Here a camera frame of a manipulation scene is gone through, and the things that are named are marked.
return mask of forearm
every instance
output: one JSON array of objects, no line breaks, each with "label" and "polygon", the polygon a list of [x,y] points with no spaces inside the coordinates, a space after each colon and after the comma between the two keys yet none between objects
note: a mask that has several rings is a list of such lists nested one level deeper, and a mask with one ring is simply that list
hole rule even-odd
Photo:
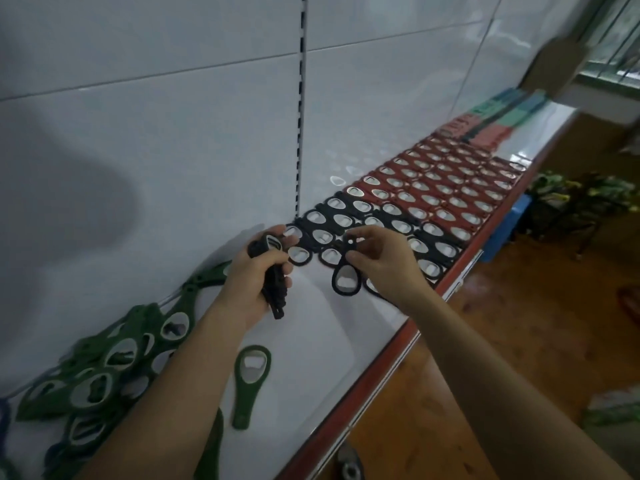
[{"label": "forearm", "polygon": [[243,334],[214,304],[79,479],[192,478]]},{"label": "forearm", "polygon": [[404,311],[501,478],[628,478],[443,300],[416,294]]}]

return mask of brown floor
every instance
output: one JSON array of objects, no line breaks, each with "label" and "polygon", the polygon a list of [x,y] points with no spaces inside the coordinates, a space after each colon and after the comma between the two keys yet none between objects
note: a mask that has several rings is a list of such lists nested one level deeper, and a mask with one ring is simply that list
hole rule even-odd
[{"label": "brown floor", "polygon": [[[521,238],[478,264],[450,304],[578,421],[593,394],[640,382],[640,328],[615,297],[640,273],[596,251],[577,262],[572,250]],[[421,340],[348,441],[367,480],[497,478]]]}]

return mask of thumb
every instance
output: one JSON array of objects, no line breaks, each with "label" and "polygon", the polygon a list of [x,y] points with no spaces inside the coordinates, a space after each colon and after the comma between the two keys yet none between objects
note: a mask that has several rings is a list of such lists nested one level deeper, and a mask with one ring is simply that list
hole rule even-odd
[{"label": "thumb", "polygon": [[284,264],[289,260],[289,255],[284,251],[279,251],[276,249],[268,250],[267,252],[261,254],[260,256],[256,256],[251,259],[258,268],[263,271],[267,271],[268,268],[273,266],[274,264]]},{"label": "thumb", "polygon": [[347,254],[345,254],[345,257],[349,264],[356,266],[359,270],[364,271],[365,274],[368,274],[372,270],[373,266],[376,265],[376,262],[373,259],[368,258],[357,251],[348,251]]}]

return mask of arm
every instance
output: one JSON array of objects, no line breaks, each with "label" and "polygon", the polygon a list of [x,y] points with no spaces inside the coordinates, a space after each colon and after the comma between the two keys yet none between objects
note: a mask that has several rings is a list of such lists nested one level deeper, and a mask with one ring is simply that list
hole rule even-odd
[{"label": "arm", "polygon": [[[269,231],[282,234],[284,229]],[[286,237],[285,247],[295,241]],[[288,257],[276,250],[253,259],[246,248],[238,253],[220,295],[78,480],[193,477],[244,332],[267,312],[260,293],[264,274],[274,264],[284,264],[289,274]],[[291,287],[291,279],[286,281]]]},{"label": "arm", "polygon": [[498,476],[629,478],[431,289],[404,236],[377,226],[349,233],[365,240],[348,260],[413,318]]}]

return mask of person's left hand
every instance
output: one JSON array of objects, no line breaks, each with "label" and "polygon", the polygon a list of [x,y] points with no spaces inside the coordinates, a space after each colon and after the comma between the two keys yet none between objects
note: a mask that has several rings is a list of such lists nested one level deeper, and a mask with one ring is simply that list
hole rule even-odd
[{"label": "person's left hand", "polygon": [[[260,256],[250,258],[247,254],[247,247],[250,242],[257,240],[265,232],[281,236],[285,229],[285,225],[273,226],[251,238],[234,257],[229,268],[227,281],[214,302],[224,307],[226,313],[241,320],[245,331],[258,323],[269,310],[267,300],[261,293],[267,269],[274,264],[281,264],[284,274],[290,274],[293,271],[293,265],[289,262],[289,255],[286,252],[269,250]],[[298,242],[298,238],[290,235],[281,238],[281,242],[284,249],[288,249]],[[285,277],[285,283],[287,288],[291,288],[290,277]]]}]

